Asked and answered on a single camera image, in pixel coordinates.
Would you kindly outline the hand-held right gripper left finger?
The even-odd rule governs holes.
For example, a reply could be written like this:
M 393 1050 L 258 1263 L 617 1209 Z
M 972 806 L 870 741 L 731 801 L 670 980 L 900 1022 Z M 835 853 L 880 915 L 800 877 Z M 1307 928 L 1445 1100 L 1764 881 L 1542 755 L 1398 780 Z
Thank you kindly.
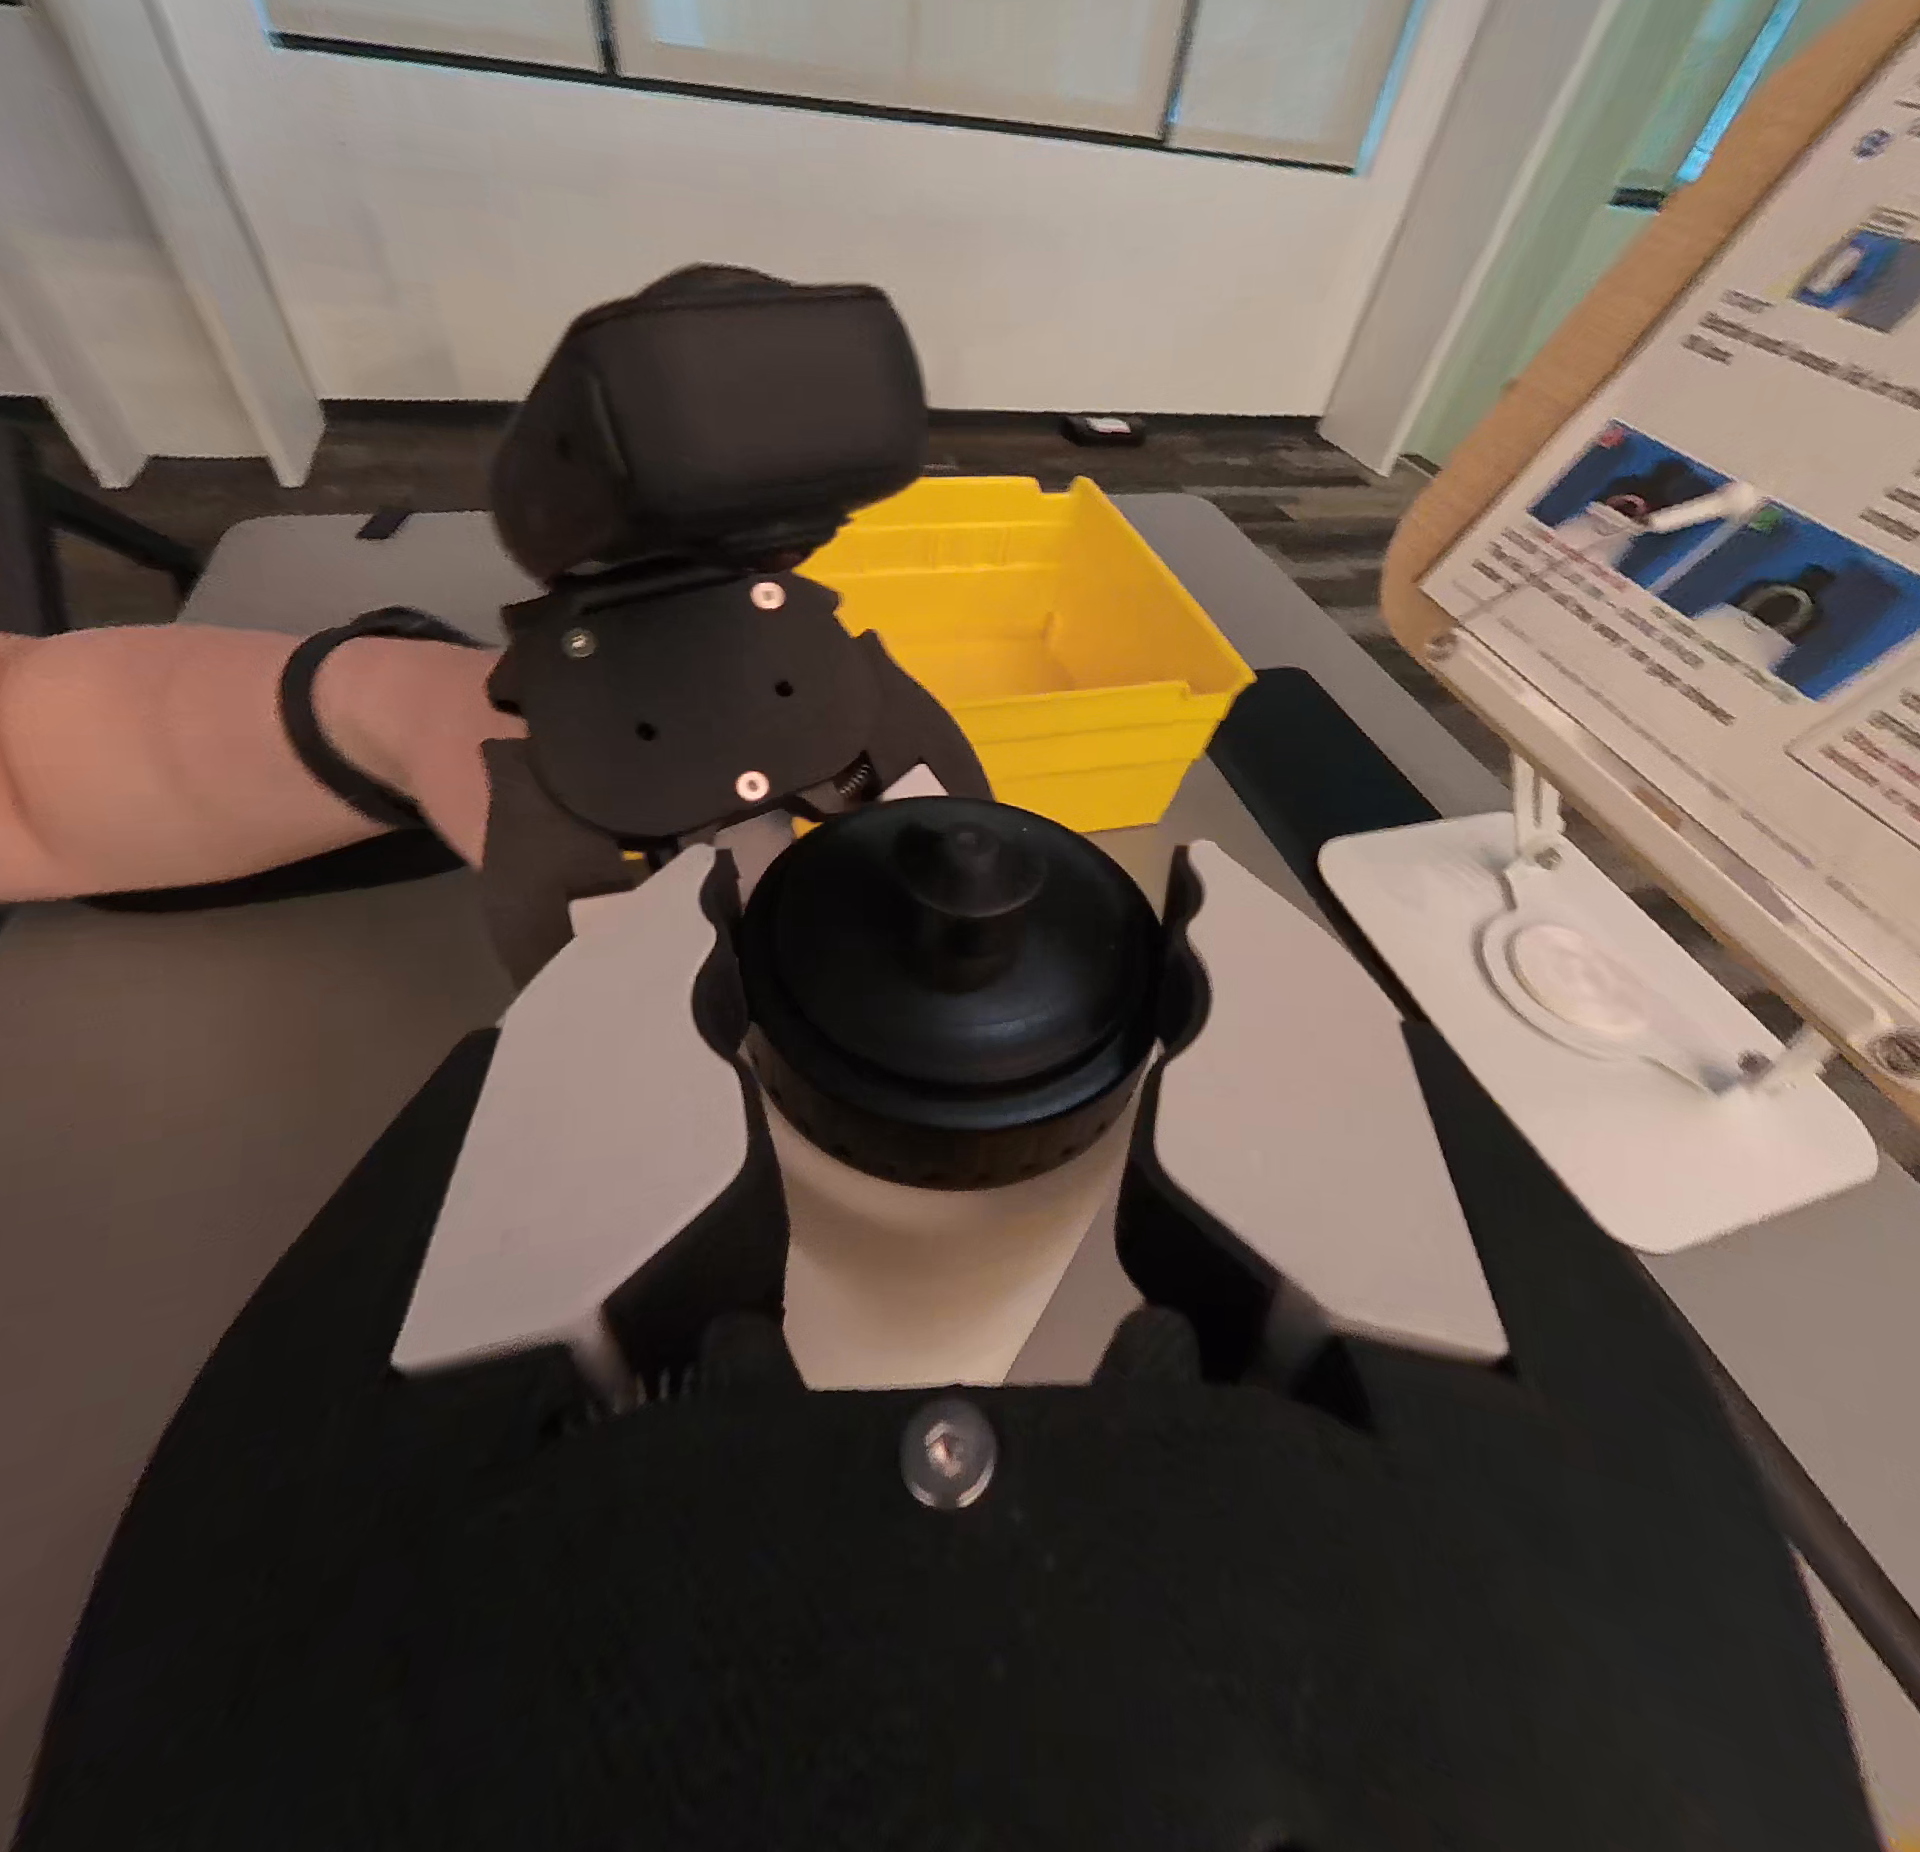
M 393 1364 L 543 1347 L 588 1379 L 687 1379 L 736 1313 L 784 1329 L 788 1206 L 735 953 L 731 851 L 575 906 L 508 1005 Z

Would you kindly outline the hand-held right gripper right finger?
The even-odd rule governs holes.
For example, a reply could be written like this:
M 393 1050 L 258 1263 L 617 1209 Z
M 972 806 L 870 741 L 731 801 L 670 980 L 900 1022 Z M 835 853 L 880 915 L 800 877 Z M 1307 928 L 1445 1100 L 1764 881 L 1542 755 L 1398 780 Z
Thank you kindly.
M 1405 1016 L 1329 928 L 1215 842 L 1166 893 L 1162 1050 L 1117 1257 L 1206 1368 L 1303 1368 L 1356 1339 L 1492 1366 L 1509 1334 Z

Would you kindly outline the white plastic bottle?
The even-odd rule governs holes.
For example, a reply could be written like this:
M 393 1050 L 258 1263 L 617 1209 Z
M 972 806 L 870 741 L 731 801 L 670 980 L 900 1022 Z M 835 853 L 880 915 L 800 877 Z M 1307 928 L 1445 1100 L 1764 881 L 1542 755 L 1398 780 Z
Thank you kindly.
M 987 1190 L 893 1183 L 769 1112 L 788 1218 L 784 1335 L 830 1390 L 1087 1383 L 1143 1293 L 1118 1200 L 1138 1104 L 1065 1165 Z

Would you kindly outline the black bottle lid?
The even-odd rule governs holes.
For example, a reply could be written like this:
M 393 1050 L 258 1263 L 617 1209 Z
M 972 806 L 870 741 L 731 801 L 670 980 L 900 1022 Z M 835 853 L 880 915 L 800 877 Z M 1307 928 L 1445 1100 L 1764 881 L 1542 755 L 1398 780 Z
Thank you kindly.
M 780 1118 L 931 1192 L 1042 1178 L 1111 1132 L 1158 1042 L 1165 951 L 1158 907 L 1091 837 L 946 796 L 816 825 L 736 928 Z

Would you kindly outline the yellow plastic bin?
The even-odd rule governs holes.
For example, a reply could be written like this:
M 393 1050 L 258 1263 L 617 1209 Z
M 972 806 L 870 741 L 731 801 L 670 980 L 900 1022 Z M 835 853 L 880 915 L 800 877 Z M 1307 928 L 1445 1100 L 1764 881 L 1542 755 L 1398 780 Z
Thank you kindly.
M 958 723 L 993 794 L 1156 825 L 1252 667 L 1091 478 L 924 476 L 803 566 Z

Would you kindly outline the person's left forearm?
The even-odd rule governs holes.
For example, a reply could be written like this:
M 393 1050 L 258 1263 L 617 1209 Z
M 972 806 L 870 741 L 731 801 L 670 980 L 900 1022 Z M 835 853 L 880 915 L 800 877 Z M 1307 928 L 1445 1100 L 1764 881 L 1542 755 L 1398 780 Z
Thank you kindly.
M 284 633 L 105 626 L 3 639 L 3 897 L 243 880 L 383 831 L 296 754 Z

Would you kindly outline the person's left hand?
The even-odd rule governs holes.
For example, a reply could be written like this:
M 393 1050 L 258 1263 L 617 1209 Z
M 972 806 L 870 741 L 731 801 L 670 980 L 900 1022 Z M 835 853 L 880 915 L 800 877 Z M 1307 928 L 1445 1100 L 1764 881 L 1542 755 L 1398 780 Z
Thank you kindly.
M 470 867 L 490 823 L 488 748 L 525 735 L 490 695 L 496 662 L 492 647 L 363 636 L 326 655 L 312 692 L 333 748 L 419 807 Z

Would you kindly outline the black wristband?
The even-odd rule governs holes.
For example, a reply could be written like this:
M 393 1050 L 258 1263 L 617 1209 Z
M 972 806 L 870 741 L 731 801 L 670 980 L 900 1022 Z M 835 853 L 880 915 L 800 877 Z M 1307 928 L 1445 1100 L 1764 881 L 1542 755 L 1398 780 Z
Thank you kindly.
M 483 641 L 442 616 L 390 605 L 352 616 L 306 636 L 278 675 L 278 723 L 306 774 L 334 800 L 387 831 L 426 831 L 420 806 L 342 754 L 325 729 L 317 686 L 326 659 L 359 639 L 448 644 L 481 650 Z

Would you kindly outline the wooden edged instruction board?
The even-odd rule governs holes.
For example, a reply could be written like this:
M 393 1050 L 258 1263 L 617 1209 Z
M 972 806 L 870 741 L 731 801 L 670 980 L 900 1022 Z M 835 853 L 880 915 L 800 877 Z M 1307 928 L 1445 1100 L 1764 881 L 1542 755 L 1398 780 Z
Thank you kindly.
M 1401 522 L 1389 629 L 1916 1119 L 1916 19 L 1737 119 Z

